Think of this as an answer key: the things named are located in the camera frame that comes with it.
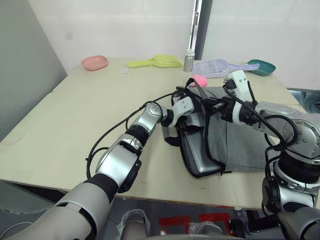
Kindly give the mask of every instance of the yellow scoop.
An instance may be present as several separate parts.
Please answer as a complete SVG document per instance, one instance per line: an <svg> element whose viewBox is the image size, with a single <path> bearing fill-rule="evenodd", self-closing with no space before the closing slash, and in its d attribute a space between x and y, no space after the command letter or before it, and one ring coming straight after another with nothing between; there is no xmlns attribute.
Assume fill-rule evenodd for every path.
<svg viewBox="0 0 320 240"><path fill-rule="evenodd" d="M155 55L152 59L149 59L147 61L133 61L128 63L128 67L130 68L150 66L150 65L166 68L166 67L182 67L183 63L176 56L163 55L163 54Z"/></svg>

